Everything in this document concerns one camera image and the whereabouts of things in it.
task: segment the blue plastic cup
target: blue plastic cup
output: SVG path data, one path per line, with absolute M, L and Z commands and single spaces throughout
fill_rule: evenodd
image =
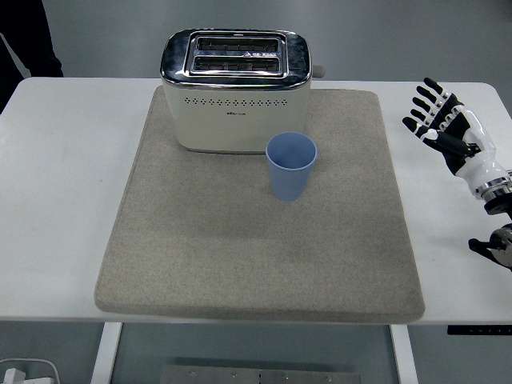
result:
M 318 156 L 314 141 L 300 132 L 282 132 L 266 145 L 272 193 L 292 202 L 304 191 Z

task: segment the white table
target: white table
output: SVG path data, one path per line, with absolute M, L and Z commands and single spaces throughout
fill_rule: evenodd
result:
M 182 322 L 108 314 L 94 285 L 159 79 L 30 78 L 0 116 L 0 320 Z M 371 90 L 382 105 L 426 303 L 421 324 L 512 323 L 512 274 L 467 247 L 508 223 L 488 216 L 440 154 L 402 124 L 416 83 L 314 82 Z M 445 84 L 512 167 L 512 120 L 486 84 Z M 378 180 L 374 188 L 378 189 Z

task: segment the cable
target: cable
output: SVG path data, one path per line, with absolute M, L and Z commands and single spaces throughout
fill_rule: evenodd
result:
M 0 364 L 3 362 L 44 362 L 54 369 L 55 380 L 57 380 L 57 384 L 61 384 L 61 379 L 58 377 L 57 367 L 50 360 L 44 360 L 42 358 L 4 358 L 3 360 L 0 360 Z

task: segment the gray floor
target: gray floor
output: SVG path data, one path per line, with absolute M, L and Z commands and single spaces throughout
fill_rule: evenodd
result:
M 446 334 L 445 326 L 409 326 L 420 384 L 510 384 L 510 336 Z
M 62 384 L 89 384 L 103 324 L 91 322 L 0 322 L 0 360 L 44 359 L 55 364 Z M 16 368 L 30 378 L 55 378 L 52 367 L 40 362 L 0 363 L 0 382 Z
M 113 384 L 158 382 L 164 364 L 359 374 L 398 383 L 388 326 L 125 324 Z

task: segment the toaster vent hole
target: toaster vent hole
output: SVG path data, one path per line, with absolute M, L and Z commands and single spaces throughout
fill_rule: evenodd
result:
M 288 101 L 283 100 L 229 100 L 220 98 L 184 98 L 185 104 L 194 104 L 202 106 L 285 106 Z

